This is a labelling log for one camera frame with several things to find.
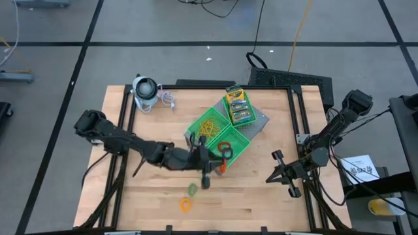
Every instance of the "wooden tabletop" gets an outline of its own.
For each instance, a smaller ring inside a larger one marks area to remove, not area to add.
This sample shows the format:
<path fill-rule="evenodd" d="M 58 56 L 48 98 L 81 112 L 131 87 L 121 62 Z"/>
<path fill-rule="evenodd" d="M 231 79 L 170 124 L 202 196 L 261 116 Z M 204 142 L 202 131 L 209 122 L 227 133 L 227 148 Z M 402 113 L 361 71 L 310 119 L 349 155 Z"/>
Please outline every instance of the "wooden tabletop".
<path fill-rule="evenodd" d="M 108 86 L 104 98 L 102 111 L 115 125 L 119 118 L 123 90 L 124 86 Z M 302 90 L 311 133 L 318 133 L 327 124 L 318 87 L 304 86 Z M 161 103 L 156 104 L 149 114 L 136 110 L 133 132 L 145 140 L 174 142 L 177 147 L 186 148 L 184 133 L 189 125 L 215 105 L 225 95 L 225 90 L 179 89 L 170 92 L 176 97 L 175 111 Z M 310 230 L 304 197 L 291 198 L 287 192 L 288 186 L 265 183 L 277 165 L 271 157 L 273 151 L 281 149 L 286 163 L 297 159 L 287 92 L 246 92 L 252 105 L 267 115 L 270 121 L 221 178 L 211 174 L 211 187 L 208 190 L 198 190 L 191 199 L 189 212 L 182 212 L 179 203 L 187 197 L 187 186 L 190 183 L 200 185 L 201 175 L 196 171 L 171 172 L 145 164 L 137 176 L 132 178 L 140 155 L 135 151 L 129 152 L 118 230 L 165 230 L 166 225 L 172 225 L 173 230 L 260 231 L 261 226 L 267 226 L 268 231 Z M 300 132 L 303 133 L 297 97 L 294 98 Z M 125 128 L 130 104 L 131 101 L 128 101 Z M 102 146 L 93 147 L 89 164 L 94 163 L 103 153 Z M 88 174 L 75 226 L 81 225 L 102 199 L 109 164 L 110 158 L 107 158 Z M 340 177 L 330 163 L 321 169 L 321 181 L 329 194 L 341 201 L 344 194 Z M 296 180 L 295 183 L 303 193 L 301 181 Z M 335 206 L 328 199 L 326 201 L 342 222 L 350 227 L 346 206 Z M 316 203 L 313 202 L 313 205 L 316 225 L 320 227 Z M 107 225 L 110 224 L 113 206 L 112 200 Z"/>

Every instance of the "black metal frame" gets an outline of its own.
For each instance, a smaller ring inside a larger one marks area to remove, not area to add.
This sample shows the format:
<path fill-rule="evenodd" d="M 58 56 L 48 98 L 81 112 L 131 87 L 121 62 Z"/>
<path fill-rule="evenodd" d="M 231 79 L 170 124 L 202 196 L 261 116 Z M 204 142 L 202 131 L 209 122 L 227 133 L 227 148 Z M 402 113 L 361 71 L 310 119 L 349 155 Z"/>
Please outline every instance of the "black metal frame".
<path fill-rule="evenodd" d="M 218 86 L 217 85 L 213 85 L 213 86 L 164 85 L 165 89 L 225 89 L 226 87 L 227 86 L 222 86 L 222 85 L 218 85 Z M 295 103 L 294 103 L 294 100 L 293 100 L 293 93 L 296 93 L 297 97 L 298 97 L 298 105 L 299 105 L 300 114 L 301 114 L 301 118 L 302 118 L 304 133 L 309 134 L 309 132 L 310 132 L 309 125 L 308 125 L 308 118 L 306 116 L 306 110 L 305 110 L 305 105 L 304 105 L 304 101 L 303 101 L 301 86 L 242 86 L 242 88 L 244 88 L 244 89 L 279 89 L 279 90 L 286 90 L 287 98 L 289 100 L 289 109 L 290 109 L 293 131 L 294 131 L 294 134 L 295 134 L 294 135 L 295 136 L 295 143 L 296 143 L 296 148 L 297 148 L 298 146 L 297 146 L 296 134 L 299 134 L 299 127 L 298 127 L 298 120 L 297 120 L 297 115 L 296 115 Z M 123 127 L 123 122 L 124 122 L 124 118 L 125 118 L 125 115 L 126 115 L 127 101 L 128 101 L 129 94 L 130 94 L 129 91 L 131 89 L 132 89 L 132 85 L 125 85 L 125 89 L 124 89 L 124 92 L 123 92 L 123 98 L 122 98 L 122 104 L 121 104 L 121 111 L 120 111 L 120 116 L 119 116 L 119 121 L 118 121 L 118 126 L 119 127 Z M 127 127 L 127 130 L 130 131 L 130 132 L 133 130 L 133 121 L 135 119 L 135 109 L 136 109 L 136 103 L 133 100 L 132 105 L 131 105 L 131 112 L 129 114 L 129 123 L 128 123 L 128 127 Z M 115 171 L 116 162 L 117 162 L 116 158 L 117 158 L 116 156 L 112 156 L 112 159 L 111 159 L 111 162 L 110 162 L 105 193 L 108 192 L 110 186 L 112 185 L 112 181 L 113 181 L 113 178 L 114 178 L 114 171 Z M 122 161 L 127 162 L 127 158 L 128 158 L 128 153 L 126 153 L 125 155 L 122 156 Z M 123 174 L 125 174 L 126 168 L 123 168 L 121 170 L 123 170 Z M 317 188 L 317 190 L 319 192 L 321 192 L 321 189 L 319 188 L 318 184 L 315 185 L 315 187 Z M 118 189 L 118 191 L 116 193 L 116 197 L 115 197 L 115 205 L 114 205 L 114 211 L 113 211 L 113 214 L 112 214 L 112 222 L 111 222 L 111 225 L 112 225 L 113 228 L 117 228 L 122 192 L 123 192 L 123 183 L 121 184 L 120 188 Z M 312 206 L 312 199 L 311 199 L 311 196 L 310 196 L 310 192 L 306 188 L 305 185 L 304 185 L 304 192 L 305 192 L 304 193 L 304 198 L 305 198 L 306 211 L 307 211 L 307 214 L 308 214 L 310 230 L 313 231 L 313 230 L 317 229 L 316 223 L 315 223 L 314 209 L 313 209 L 313 206 Z M 329 228 L 328 219 L 327 219 L 327 216 L 326 216 L 325 212 L 321 208 L 319 208 L 319 213 L 320 213 L 320 216 L 321 216 L 322 228 L 328 229 Z M 104 227 L 105 226 L 106 214 L 107 214 L 107 208 L 105 208 L 103 213 L 101 214 L 100 221 L 99 221 L 99 227 Z"/>

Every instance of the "yellow cable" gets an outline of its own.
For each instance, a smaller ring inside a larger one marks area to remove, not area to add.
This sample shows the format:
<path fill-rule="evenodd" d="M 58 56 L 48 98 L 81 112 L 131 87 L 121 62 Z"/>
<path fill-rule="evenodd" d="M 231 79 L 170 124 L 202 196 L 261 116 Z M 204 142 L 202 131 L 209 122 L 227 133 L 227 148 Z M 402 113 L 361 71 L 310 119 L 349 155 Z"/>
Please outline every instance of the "yellow cable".
<path fill-rule="evenodd" d="M 6 45 L 8 48 L 12 48 L 4 38 L 0 37 L 0 41 L 3 42 L 4 45 Z M 14 70 L 14 71 L 8 71 L 8 72 L 13 72 L 13 73 L 31 73 L 31 65 L 26 61 L 25 57 L 22 56 L 16 49 L 14 50 L 14 54 L 18 57 L 18 59 L 20 60 L 20 62 L 22 62 L 23 64 L 25 64 L 25 66 L 28 68 L 28 70 Z"/>
<path fill-rule="evenodd" d="M 299 38 L 299 33 L 302 31 L 303 23 L 305 22 L 305 19 L 306 19 L 306 16 L 308 15 L 309 9 L 311 8 L 311 3 L 312 3 L 312 0 L 308 0 L 308 5 L 306 6 L 305 13 L 303 14 L 303 19 L 300 22 L 300 26 L 299 26 L 299 29 L 298 29 L 298 31 L 296 33 L 295 40 L 293 41 L 292 54 L 290 55 L 290 63 L 289 63 L 289 68 L 287 69 L 287 72 L 290 72 L 290 68 L 292 67 L 293 54 L 295 52 L 296 42 L 297 42 L 297 40 Z"/>

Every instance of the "green plastic bin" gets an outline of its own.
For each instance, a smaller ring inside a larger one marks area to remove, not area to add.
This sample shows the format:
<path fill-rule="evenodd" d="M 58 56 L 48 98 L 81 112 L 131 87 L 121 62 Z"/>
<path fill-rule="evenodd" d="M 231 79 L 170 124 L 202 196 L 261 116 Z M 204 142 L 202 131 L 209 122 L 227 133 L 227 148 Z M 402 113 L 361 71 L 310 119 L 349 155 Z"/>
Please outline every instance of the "green plastic bin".
<path fill-rule="evenodd" d="M 234 152 L 232 159 L 228 160 L 227 166 L 230 166 L 249 146 L 249 140 L 233 126 L 228 127 L 208 146 L 208 149 L 218 157 L 222 157 L 222 152 L 217 148 L 220 142 L 229 142 Z"/>
<path fill-rule="evenodd" d="M 233 123 L 231 113 L 229 112 L 229 104 L 228 104 L 227 96 L 224 96 L 222 98 L 223 105 L 224 105 L 225 110 L 227 111 L 227 115 L 229 117 L 229 121 L 231 122 L 232 126 L 234 126 L 234 127 L 240 127 L 240 126 L 243 126 L 243 125 L 248 125 L 250 123 L 253 123 L 254 121 L 257 121 L 257 115 L 255 115 L 255 113 L 254 113 L 253 106 L 251 105 L 251 102 L 249 101 L 249 98 L 248 98 L 246 92 L 244 92 L 244 98 L 248 102 L 248 107 L 249 107 L 248 110 L 249 110 L 249 113 L 251 114 L 251 119 L 249 121 L 244 122 L 244 123 L 237 123 L 237 124 Z"/>
<path fill-rule="evenodd" d="M 227 127 L 231 126 L 231 122 L 226 119 L 221 113 L 219 113 L 215 108 L 211 107 L 194 123 L 190 125 L 187 129 L 190 133 L 195 133 L 195 144 L 199 141 L 199 131 L 201 129 L 201 123 L 207 119 L 213 119 L 214 124 L 217 125 L 220 129 L 219 133 L 215 137 L 207 137 L 205 146 L 209 146 L 210 143 L 216 139 L 219 134 L 221 134 Z"/>

